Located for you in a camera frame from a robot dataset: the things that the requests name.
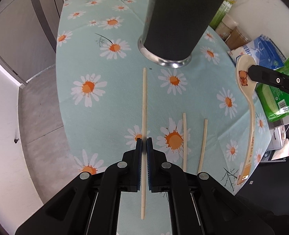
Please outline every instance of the black container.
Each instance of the black container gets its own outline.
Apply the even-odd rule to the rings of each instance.
[[[187,64],[192,50],[223,1],[149,0],[144,31],[139,39],[141,53],[163,66],[177,68]],[[186,63],[161,64],[157,62],[159,59],[169,62],[186,60]]]

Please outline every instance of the green package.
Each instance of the green package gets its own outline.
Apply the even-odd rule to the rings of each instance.
[[[284,64],[276,71],[289,75],[289,58]],[[274,122],[289,115],[289,94],[264,84],[259,84],[256,92],[269,121]]]

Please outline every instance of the green bottle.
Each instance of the green bottle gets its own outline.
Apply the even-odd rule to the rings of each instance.
[[[209,26],[215,30],[235,2],[236,0],[224,0]]]

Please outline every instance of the daisy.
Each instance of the daisy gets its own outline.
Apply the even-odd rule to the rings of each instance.
[[[76,166],[78,167],[78,170],[80,172],[89,172],[91,175],[95,175],[97,173],[104,172],[107,168],[107,167],[101,167],[103,164],[103,160],[99,160],[96,163],[97,157],[98,157],[97,153],[93,154],[90,159],[90,162],[88,162],[87,153],[83,149],[82,150],[83,163],[76,156],[74,156],[74,159],[77,162]]]
[[[68,19],[75,19],[77,17],[84,15],[85,13],[86,13],[85,11],[76,11],[76,12],[70,14],[67,18]]]
[[[119,28],[119,26],[122,26],[120,23],[123,22],[123,19],[120,19],[119,17],[111,17],[106,19],[106,21],[102,21],[101,25],[99,27],[104,27],[103,29],[112,29],[114,28]]]
[[[159,80],[165,81],[161,87],[165,87],[167,85],[170,85],[167,93],[169,94],[173,90],[173,94],[176,95],[176,90],[182,94],[182,90],[186,91],[186,88],[184,85],[187,85],[186,78],[183,77],[184,74],[180,73],[177,75],[177,69],[174,69],[174,72],[171,73],[170,69],[168,69],[169,72],[167,72],[165,69],[161,69],[161,73],[164,74],[164,76],[158,76]]]
[[[136,142],[138,138],[142,138],[142,133],[141,129],[139,128],[138,125],[134,125],[134,130],[132,129],[127,129],[127,131],[130,133],[130,135],[124,136],[126,139],[132,139],[126,143],[126,145],[130,146],[130,149],[135,149],[136,148]]]
[[[265,133],[265,126],[266,126],[266,121],[264,119],[265,117],[260,113],[260,115],[257,117],[257,124],[258,124],[258,131],[260,134]]]
[[[233,183],[233,194],[234,195],[239,192],[239,190],[241,189],[241,187],[243,185],[242,183],[241,184],[237,184],[237,181],[238,181],[238,179],[239,179],[239,177],[241,175],[243,167],[244,167],[244,163],[242,162],[242,163],[240,163],[240,166],[239,166],[238,177],[235,180],[235,182]]]
[[[107,55],[106,59],[112,59],[113,57],[117,59],[117,54],[119,54],[121,58],[124,58],[126,54],[122,50],[131,50],[127,43],[128,42],[122,41],[121,39],[117,41],[111,40],[111,42],[103,44],[103,47],[100,48],[100,50],[105,50],[100,56],[103,57]]]
[[[116,5],[112,9],[115,11],[126,11],[128,7],[126,5]]]
[[[227,151],[226,151],[226,156],[228,158],[228,161],[234,161],[236,159],[236,155],[238,153],[238,145],[237,142],[234,140],[230,140],[230,144],[228,143],[226,145]]]
[[[56,45],[62,46],[62,43],[66,43],[68,39],[70,39],[70,36],[72,36],[73,33],[71,31],[63,32],[61,35],[59,35],[56,39]]]
[[[88,26],[96,26],[97,24],[99,24],[99,22],[97,22],[96,20],[90,20]]]
[[[228,111],[229,111],[230,118],[233,118],[233,116],[235,117],[235,113],[237,113],[237,110],[236,110],[237,104],[235,103],[235,97],[233,97],[233,94],[230,93],[229,89],[227,90],[227,93],[224,88],[222,89],[223,89],[224,94],[221,91],[219,91],[220,95],[219,94],[216,95],[217,99],[222,101],[219,107],[220,109],[223,109],[224,107],[226,107],[225,116],[227,116]]]
[[[94,5],[97,5],[99,3],[101,3],[102,0],[93,0],[93,1],[89,1],[86,3],[86,6],[94,6]]]
[[[205,38],[206,40],[209,40],[210,42],[215,42],[215,41],[216,41],[216,39],[214,38],[214,36],[213,36],[211,33],[209,33],[209,31],[206,32],[204,38]]]
[[[169,118],[169,127],[161,127],[160,130],[164,136],[158,136],[156,143],[159,151],[168,152],[166,155],[167,161],[175,163],[177,162],[179,155],[183,158],[184,151],[184,133],[182,133],[183,120],[180,119],[177,126],[173,119]],[[190,141],[190,128],[187,130],[187,141]]]
[[[85,96],[85,106],[91,107],[92,106],[92,100],[91,96],[95,99],[95,101],[99,101],[98,96],[102,96],[105,91],[101,89],[97,89],[99,87],[105,87],[107,85],[106,81],[98,82],[98,80],[101,78],[100,75],[96,76],[95,74],[92,74],[91,76],[89,74],[86,75],[86,78],[84,76],[80,76],[82,82],[80,81],[74,81],[74,85],[76,87],[73,87],[71,90],[71,95],[73,95],[73,100],[75,100],[75,105],[77,105],[81,99]]]
[[[253,91],[253,95],[252,95],[252,99],[256,99],[258,97],[257,93],[255,91]]]
[[[213,49],[202,47],[201,52],[205,55],[205,58],[208,59],[208,61],[213,61],[214,64],[218,64],[220,62],[219,55],[217,53],[214,53]]]
[[[136,0],[126,0],[126,2],[133,3],[133,2],[136,2]]]
[[[259,162],[261,161],[262,159],[262,149],[261,148],[258,148],[257,149],[257,152],[256,152],[256,155],[254,156],[254,159],[255,159],[255,166],[258,166]]]

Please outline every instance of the table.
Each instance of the table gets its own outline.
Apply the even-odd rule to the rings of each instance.
[[[182,167],[182,114],[187,114],[187,172],[196,174],[203,122],[208,136],[202,171],[231,193],[247,150],[249,110],[235,81],[228,47],[209,27],[180,69],[166,69],[137,48],[148,0],[69,0],[56,51],[57,89],[67,139],[78,172],[103,172],[141,137],[142,70],[148,68],[148,137],[167,160]],[[254,94],[256,168],[271,135]],[[118,234],[169,234],[166,194],[147,193],[140,219],[139,193],[122,193]]]

